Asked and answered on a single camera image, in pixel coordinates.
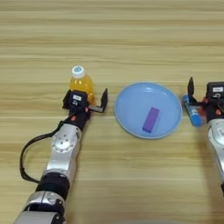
purple eraser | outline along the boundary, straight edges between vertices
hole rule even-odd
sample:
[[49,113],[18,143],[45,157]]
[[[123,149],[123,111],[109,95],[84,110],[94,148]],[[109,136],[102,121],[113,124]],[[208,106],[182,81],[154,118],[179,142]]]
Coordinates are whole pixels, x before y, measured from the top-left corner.
[[147,118],[143,125],[143,130],[147,132],[152,132],[152,129],[155,125],[155,122],[158,118],[159,109],[157,108],[151,108],[149,114],[147,115]]

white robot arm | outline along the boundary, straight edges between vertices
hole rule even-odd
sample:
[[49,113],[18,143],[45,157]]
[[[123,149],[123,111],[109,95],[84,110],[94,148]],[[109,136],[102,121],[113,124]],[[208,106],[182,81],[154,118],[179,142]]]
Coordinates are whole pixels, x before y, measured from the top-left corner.
[[[81,101],[75,101],[74,98],[79,98]],[[90,110],[104,112],[108,102],[107,89],[102,95],[100,107],[90,106],[87,98],[84,92],[68,91],[64,99],[64,108],[69,109],[69,117],[52,136],[52,154],[41,180],[27,178],[28,175],[22,173],[24,168],[20,169],[24,179],[38,182],[38,186],[14,224],[66,223],[64,218],[66,199],[76,173],[81,132],[90,117]]]

plate rim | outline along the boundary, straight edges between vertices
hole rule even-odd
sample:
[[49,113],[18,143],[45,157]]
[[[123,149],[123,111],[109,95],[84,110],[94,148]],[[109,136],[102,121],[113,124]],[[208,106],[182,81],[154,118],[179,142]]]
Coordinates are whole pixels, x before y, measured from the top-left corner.
[[[179,118],[178,123],[176,124],[175,128],[174,128],[172,131],[168,132],[167,134],[164,134],[164,135],[161,135],[161,136],[140,136],[140,135],[138,135],[138,134],[134,134],[132,131],[130,131],[130,130],[128,130],[127,128],[125,128],[125,127],[122,125],[121,121],[118,119],[117,112],[116,112],[116,108],[117,108],[117,106],[116,106],[116,104],[117,104],[117,99],[118,99],[119,96],[122,94],[122,92],[124,92],[127,88],[131,88],[131,87],[133,87],[133,86],[135,86],[135,85],[141,85],[141,84],[150,84],[150,85],[152,84],[152,85],[155,85],[155,86],[159,86],[159,87],[161,87],[161,88],[164,88],[164,89],[166,89],[168,92],[170,92],[173,96],[175,96],[175,98],[178,100],[178,105],[179,105],[179,108],[180,108],[180,111],[179,111],[179,112],[180,112],[180,118]],[[181,124],[182,119],[183,119],[183,109],[182,109],[182,104],[181,104],[181,101],[180,101],[180,99],[178,98],[178,96],[177,96],[175,93],[173,93],[168,87],[162,86],[162,85],[157,84],[157,83],[155,83],[155,82],[149,82],[149,81],[136,82],[136,83],[130,84],[130,85],[126,86],[125,88],[123,88],[123,89],[119,92],[118,96],[117,96],[116,99],[115,99],[114,113],[115,113],[115,119],[119,122],[119,124],[122,126],[123,129],[125,129],[125,130],[126,130],[128,133],[130,133],[132,136],[134,136],[134,137],[139,137],[139,138],[142,138],[142,139],[159,139],[159,138],[167,137],[167,136],[169,136],[170,134],[172,134],[172,133],[179,127],[179,125]]]

table surface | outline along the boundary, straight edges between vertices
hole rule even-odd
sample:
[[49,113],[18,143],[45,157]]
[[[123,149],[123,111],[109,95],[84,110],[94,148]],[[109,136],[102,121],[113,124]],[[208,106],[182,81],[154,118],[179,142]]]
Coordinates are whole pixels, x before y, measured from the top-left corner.
[[[61,100],[74,65],[91,75],[98,101],[108,88],[109,102],[83,136],[67,222],[223,223],[206,125],[195,129],[184,111],[175,133],[142,140],[113,112],[119,91],[134,82],[165,85],[181,98],[193,76],[200,100],[209,81],[223,81],[223,10],[222,0],[0,1],[1,223],[12,223],[35,190],[19,176],[19,154],[67,115]],[[27,156],[36,178],[49,145],[37,143]]]

bottle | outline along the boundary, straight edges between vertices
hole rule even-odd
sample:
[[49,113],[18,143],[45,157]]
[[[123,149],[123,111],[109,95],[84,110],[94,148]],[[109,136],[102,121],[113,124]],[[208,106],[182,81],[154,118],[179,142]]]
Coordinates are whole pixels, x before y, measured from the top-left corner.
[[189,105],[189,97],[187,94],[183,96],[183,102],[185,103],[185,107],[186,107],[187,113],[190,117],[192,125],[196,126],[196,127],[202,126],[203,122],[200,117],[200,113],[199,113],[197,107]]
[[79,90],[87,93],[87,100],[90,104],[95,104],[94,87],[90,76],[85,73],[82,66],[75,66],[72,69],[72,79],[70,90]]

